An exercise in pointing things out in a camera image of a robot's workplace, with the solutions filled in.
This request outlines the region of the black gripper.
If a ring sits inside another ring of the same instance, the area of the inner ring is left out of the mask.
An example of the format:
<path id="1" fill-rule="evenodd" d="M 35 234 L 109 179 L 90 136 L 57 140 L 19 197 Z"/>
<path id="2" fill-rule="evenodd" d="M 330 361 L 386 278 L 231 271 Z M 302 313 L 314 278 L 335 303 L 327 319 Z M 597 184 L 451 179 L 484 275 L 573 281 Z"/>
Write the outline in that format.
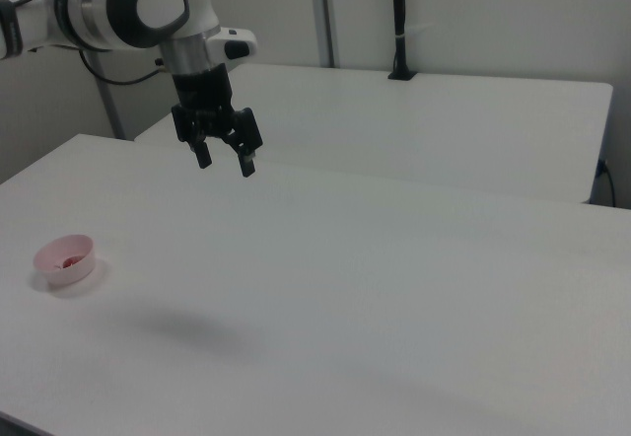
<path id="1" fill-rule="evenodd" d="M 188 144 L 200 169 L 212 164 L 205 142 L 219 138 L 236 152 L 244 178 L 255 171 L 255 151 L 262 137 L 252 109 L 232 106 L 233 91 L 225 64 L 195 75 L 173 76 L 179 103 L 172 107 L 179 141 Z"/>

